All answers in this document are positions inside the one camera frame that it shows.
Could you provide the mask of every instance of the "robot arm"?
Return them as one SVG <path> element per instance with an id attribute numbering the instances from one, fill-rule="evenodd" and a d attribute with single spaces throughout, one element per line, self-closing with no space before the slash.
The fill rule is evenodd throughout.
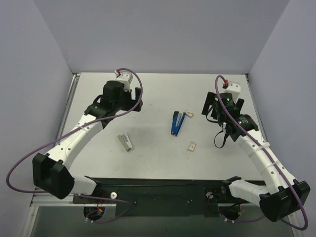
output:
<path id="1" fill-rule="evenodd" d="M 206 116 L 211 114 L 211 117 L 214 119 L 212 122 L 218 123 L 225 135 L 230 136 L 245 151 L 266 183 L 265 186 L 257 186 L 242 180 L 240 177 L 233 177 L 223 181 L 224 192 L 227 196 L 241 198 L 259 206 L 269 220 L 273 222 L 278 221 L 299 210 L 299 206 L 275 165 L 280 168 L 287 180 L 289 180 L 302 204 L 306 201 L 310 187 L 305 181 L 298 182 L 285 169 L 269 148 L 270 144 L 263 140 L 262 133 L 253 119 L 249 115 L 240 113 L 244 103 L 244 100 L 237 99 L 240 94 L 240 85 L 230 82 L 225 84 L 224 88 L 226 90 L 220 94 L 220 97 L 225 108 L 239 125 L 262 145 L 258 146 L 227 117 L 215 93 L 208 93 L 202 114 Z M 264 153 L 263 148 L 269 152 L 273 162 Z"/>
<path id="2" fill-rule="evenodd" d="M 103 94 L 96 97 L 93 103 L 84 111 L 75 127 L 80 130 L 61 140 L 45 155 L 36 154 L 33 158 L 34 184 L 56 196 L 65 198 L 68 194 L 90 195 L 97 188 L 97 183 L 88 177 L 73 177 L 69 169 L 77 155 L 87 143 L 101 132 L 111 121 L 102 120 L 83 127 L 96 119 L 110 117 L 120 110 L 130 110 L 140 97 L 140 89 L 136 88 L 136 98 L 132 100 L 130 83 L 131 73 L 117 74 L 116 80 L 108 81 L 103 87 Z M 134 109 L 139 112 L 142 102 Z"/>

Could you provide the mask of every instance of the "wall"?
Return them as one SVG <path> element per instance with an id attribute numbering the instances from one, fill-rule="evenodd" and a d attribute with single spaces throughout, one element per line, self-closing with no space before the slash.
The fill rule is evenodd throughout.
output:
<path id="1" fill-rule="evenodd" d="M 55 138 L 71 71 L 32 0 L 0 1 L 0 231 L 20 236 L 32 195 L 5 184 L 25 153 Z M 13 173 L 15 186 L 31 190 L 31 159 Z"/>
<path id="2" fill-rule="evenodd" d="M 74 72 L 248 73 L 288 0 L 35 0 Z"/>
<path id="3" fill-rule="evenodd" d="M 311 186 L 305 204 L 310 223 L 306 237 L 316 233 L 315 12 L 315 0 L 291 0 L 249 75 L 272 149 Z"/>

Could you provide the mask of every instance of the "blue stapler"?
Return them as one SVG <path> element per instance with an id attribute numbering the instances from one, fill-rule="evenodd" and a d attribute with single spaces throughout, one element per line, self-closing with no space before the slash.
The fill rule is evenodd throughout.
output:
<path id="1" fill-rule="evenodd" d="M 186 113 L 183 113 L 182 115 L 181 113 L 179 113 L 179 111 L 175 111 L 173 113 L 171 135 L 175 135 L 175 136 L 178 135 L 185 116 L 186 116 Z"/>

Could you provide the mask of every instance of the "white round knob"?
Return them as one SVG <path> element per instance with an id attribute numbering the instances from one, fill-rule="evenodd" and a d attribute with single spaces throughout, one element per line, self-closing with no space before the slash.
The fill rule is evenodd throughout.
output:
<path id="1" fill-rule="evenodd" d="M 111 199 L 116 199 L 118 197 L 118 195 L 115 192 L 113 192 L 113 193 L 111 193 L 110 197 L 111 197 Z"/>

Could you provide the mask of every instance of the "tabletop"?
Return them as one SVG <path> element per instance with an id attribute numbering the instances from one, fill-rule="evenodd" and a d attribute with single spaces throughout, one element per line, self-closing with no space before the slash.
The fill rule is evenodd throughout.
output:
<path id="1" fill-rule="evenodd" d="M 225 180 L 240 176 L 262 180 L 244 151 L 230 138 L 222 149 L 214 146 L 214 136 L 221 130 L 201 114 L 208 91 L 215 92 L 217 75 L 139 74 L 142 81 L 143 107 L 111 121 L 75 159 L 72 175 L 96 178 L 205 179 Z M 242 114 L 250 115 L 259 125 L 245 75 L 223 75 L 240 84 L 240 98 L 245 100 Z M 81 73 L 64 133 L 70 131 L 86 107 L 99 94 L 114 73 Z M 131 88 L 138 87 L 134 77 Z M 174 111 L 194 112 L 185 117 L 177 137 L 171 135 Z M 127 133 L 133 150 L 127 152 L 118 139 Z M 196 142 L 193 152 L 187 150 Z M 223 136 L 217 137 L 218 144 Z"/>

